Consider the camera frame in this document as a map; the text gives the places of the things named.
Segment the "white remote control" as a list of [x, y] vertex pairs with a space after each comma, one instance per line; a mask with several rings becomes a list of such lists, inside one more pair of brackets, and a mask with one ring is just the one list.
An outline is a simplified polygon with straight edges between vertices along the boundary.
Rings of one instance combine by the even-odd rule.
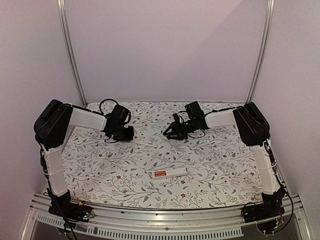
[[[165, 171], [166, 176], [155, 177], [155, 172]], [[188, 174], [188, 170], [186, 168], [169, 168], [164, 170], [156, 170], [151, 174], [153, 180], [164, 180], [168, 178], [181, 177]]]

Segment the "white battery cover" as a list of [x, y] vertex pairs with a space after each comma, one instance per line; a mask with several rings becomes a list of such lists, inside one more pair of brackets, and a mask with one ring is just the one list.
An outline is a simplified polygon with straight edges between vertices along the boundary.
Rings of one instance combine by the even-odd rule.
[[135, 143], [135, 144], [137, 144], [137, 145], [142, 145], [142, 146], [157, 148], [156, 145], [149, 144], [149, 143], [143, 143], [143, 142], [137, 142], [137, 141], [132, 141], [132, 142]]

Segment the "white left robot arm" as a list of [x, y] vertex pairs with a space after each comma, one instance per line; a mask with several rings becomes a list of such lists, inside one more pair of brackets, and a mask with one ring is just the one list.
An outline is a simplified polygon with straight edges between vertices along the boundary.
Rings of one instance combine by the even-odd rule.
[[116, 142], [128, 142], [134, 138], [134, 128], [128, 125], [130, 120], [131, 112], [120, 104], [116, 104], [110, 113], [103, 114], [53, 99], [33, 127], [50, 197], [55, 199], [70, 195], [62, 163], [62, 152], [70, 128], [100, 131]]

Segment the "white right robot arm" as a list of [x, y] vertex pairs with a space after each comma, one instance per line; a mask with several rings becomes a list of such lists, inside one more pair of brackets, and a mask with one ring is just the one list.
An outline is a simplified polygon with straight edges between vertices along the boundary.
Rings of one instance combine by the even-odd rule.
[[169, 140], [186, 140], [190, 133], [205, 131], [221, 126], [237, 127], [240, 139], [252, 152], [262, 182], [262, 201], [258, 213], [269, 218], [278, 210], [278, 204], [285, 196], [285, 189], [277, 178], [276, 160], [271, 148], [270, 125], [254, 102], [244, 105], [212, 110], [204, 113], [194, 101], [185, 107], [189, 120], [181, 121], [173, 114], [173, 122], [163, 132]]

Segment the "floral patterned table mat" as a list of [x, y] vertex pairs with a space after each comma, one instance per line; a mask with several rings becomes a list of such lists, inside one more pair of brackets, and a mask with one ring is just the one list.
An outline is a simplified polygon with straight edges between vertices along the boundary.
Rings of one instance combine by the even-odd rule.
[[126, 102], [133, 140], [110, 140], [103, 119], [72, 118], [73, 140], [45, 151], [53, 190], [75, 199], [151, 209], [201, 209], [258, 203], [281, 192], [270, 161], [270, 141], [244, 142], [237, 108], [205, 106], [205, 129], [167, 139], [179, 103]]

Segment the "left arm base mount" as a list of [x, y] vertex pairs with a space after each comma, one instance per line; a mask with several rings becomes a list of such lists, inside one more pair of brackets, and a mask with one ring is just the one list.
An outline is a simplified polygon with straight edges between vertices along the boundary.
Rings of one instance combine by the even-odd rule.
[[63, 217], [65, 220], [72, 222], [86, 222], [88, 223], [90, 219], [95, 216], [93, 208], [86, 205], [85, 201], [80, 201], [79, 203], [71, 202], [70, 191], [67, 190], [61, 196], [54, 195], [51, 188], [47, 188], [48, 196], [51, 199], [51, 204], [48, 212], [52, 215]]

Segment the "front aluminium rail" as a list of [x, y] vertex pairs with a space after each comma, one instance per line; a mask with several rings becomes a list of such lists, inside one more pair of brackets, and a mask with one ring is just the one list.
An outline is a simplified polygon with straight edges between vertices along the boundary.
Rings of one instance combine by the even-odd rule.
[[283, 199], [279, 228], [274, 218], [245, 222], [241, 206], [207, 209], [143, 209], [92, 203], [94, 218], [69, 229], [49, 213], [51, 200], [36, 193], [29, 205], [23, 240], [311, 240], [313, 234], [298, 194]]

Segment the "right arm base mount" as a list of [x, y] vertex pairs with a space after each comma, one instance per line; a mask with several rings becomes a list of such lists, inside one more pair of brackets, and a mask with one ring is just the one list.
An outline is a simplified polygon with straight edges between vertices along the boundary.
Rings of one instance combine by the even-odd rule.
[[256, 222], [269, 218], [274, 218], [270, 221], [265, 221], [257, 224], [257, 229], [264, 235], [271, 235], [276, 232], [280, 222], [275, 217], [281, 217], [285, 213], [282, 199], [285, 196], [285, 189], [281, 186], [280, 189], [272, 195], [262, 193], [262, 203], [249, 202], [241, 209], [241, 216], [245, 223]]

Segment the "left aluminium frame post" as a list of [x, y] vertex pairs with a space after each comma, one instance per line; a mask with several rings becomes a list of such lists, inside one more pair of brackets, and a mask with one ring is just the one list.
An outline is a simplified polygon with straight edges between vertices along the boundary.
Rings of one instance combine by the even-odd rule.
[[69, 65], [70, 65], [71, 73], [73, 76], [74, 84], [75, 84], [77, 94], [81, 104], [83, 106], [86, 106], [88, 102], [85, 96], [85, 91], [83, 88], [83, 84], [81, 82], [80, 73], [78, 70], [78, 66], [77, 66], [77, 62], [74, 54], [71, 34], [69, 30], [69, 25], [68, 25], [66, 4], [64, 0], [57, 0], [56, 2], [57, 2], [57, 10], [59, 14], [59, 21], [61, 25], [62, 36], [63, 36], [65, 49], [66, 49], [67, 57], [69, 60]]

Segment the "aluminium frame post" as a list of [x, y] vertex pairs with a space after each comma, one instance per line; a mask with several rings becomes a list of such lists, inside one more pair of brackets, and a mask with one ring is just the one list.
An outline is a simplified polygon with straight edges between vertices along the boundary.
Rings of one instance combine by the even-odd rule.
[[65, 49], [66, 49], [67, 57], [69, 60], [69, 65], [70, 65], [71, 73], [73, 76], [74, 84], [75, 84], [77, 94], [81, 104], [83, 106], [86, 106], [88, 102], [85, 96], [85, 91], [83, 88], [83, 84], [81, 82], [80, 73], [78, 70], [78, 66], [77, 66], [77, 62], [74, 54], [71, 34], [69, 30], [69, 25], [68, 25], [66, 4], [64, 0], [57, 0], [56, 2], [57, 2], [57, 10], [59, 14], [59, 21], [61, 25], [62, 36], [63, 36]]
[[248, 95], [246, 97], [246, 101], [245, 101], [246, 104], [253, 101], [255, 92], [258, 86], [260, 74], [262, 71], [262, 67], [263, 67], [263, 63], [264, 63], [264, 59], [265, 59], [265, 55], [268, 47], [269, 36], [272, 28], [274, 7], [275, 7], [275, 0], [268, 0], [266, 5], [265, 20], [264, 20], [260, 47], [258, 51], [257, 62], [253, 71], [253, 76], [252, 76], [251, 84], [249, 87]]

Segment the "right aluminium frame post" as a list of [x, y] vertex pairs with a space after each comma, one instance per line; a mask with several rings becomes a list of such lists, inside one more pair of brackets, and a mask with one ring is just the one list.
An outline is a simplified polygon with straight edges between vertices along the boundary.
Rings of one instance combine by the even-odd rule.
[[262, 71], [262, 67], [263, 67], [263, 63], [264, 63], [264, 59], [265, 59], [265, 55], [268, 47], [269, 36], [272, 28], [274, 7], [275, 7], [275, 0], [268, 0], [266, 5], [265, 20], [264, 20], [260, 47], [258, 51], [257, 62], [253, 71], [253, 76], [252, 76], [251, 84], [249, 87], [248, 95], [246, 97], [246, 101], [245, 101], [246, 104], [253, 101], [255, 92], [258, 86], [260, 74]]

